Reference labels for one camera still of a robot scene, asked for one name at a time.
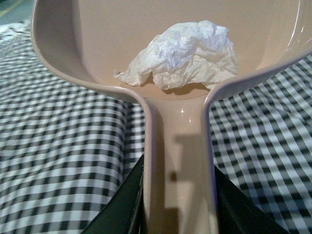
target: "gingham tablecloth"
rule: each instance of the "gingham tablecloth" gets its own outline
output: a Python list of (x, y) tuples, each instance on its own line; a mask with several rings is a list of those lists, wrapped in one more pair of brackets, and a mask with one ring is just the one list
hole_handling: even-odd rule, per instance
[[(144, 150), (137, 104), (68, 83), (27, 23), (0, 35), (0, 233), (79, 233)], [(215, 164), (291, 233), (312, 232), (312, 57), (215, 102)]]

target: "plastic scoop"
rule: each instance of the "plastic scoop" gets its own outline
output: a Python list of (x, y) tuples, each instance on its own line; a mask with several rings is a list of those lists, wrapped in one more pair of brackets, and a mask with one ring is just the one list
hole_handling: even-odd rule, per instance
[[(312, 52), (312, 1), (37, 0), (38, 57), (70, 82), (142, 105), (146, 116), (144, 224), (148, 233), (218, 233), (209, 107), (254, 87)], [(113, 71), (178, 22), (229, 29), (238, 75), (208, 91), (126, 85)]]

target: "white tissue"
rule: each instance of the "white tissue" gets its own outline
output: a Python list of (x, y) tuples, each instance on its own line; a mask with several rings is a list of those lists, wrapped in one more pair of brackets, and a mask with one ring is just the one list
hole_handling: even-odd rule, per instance
[(203, 83), (208, 89), (237, 73), (237, 57), (228, 29), (208, 20), (178, 23), (157, 35), (114, 77), (132, 86), (142, 85), (150, 73), (163, 90), (189, 83)]

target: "dark green object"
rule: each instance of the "dark green object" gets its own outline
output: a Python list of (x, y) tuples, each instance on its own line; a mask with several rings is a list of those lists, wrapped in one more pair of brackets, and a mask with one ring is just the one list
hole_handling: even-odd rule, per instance
[[(287, 234), (257, 208), (217, 167), (220, 234)], [(115, 196), (82, 234), (137, 234), (142, 215), (143, 156), (131, 170)]]
[(137, 234), (143, 193), (142, 156), (116, 194), (82, 234)]
[(288, 234), (256, 207), (217, 167), (220, 234)]

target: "scoop handle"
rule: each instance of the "scoop handle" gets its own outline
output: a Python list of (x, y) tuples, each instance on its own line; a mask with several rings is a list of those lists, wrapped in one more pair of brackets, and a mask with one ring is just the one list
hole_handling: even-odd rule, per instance
[(146, 233), (218, 233), (205, 100), (147, 100), (154, 143), (144, 159)]

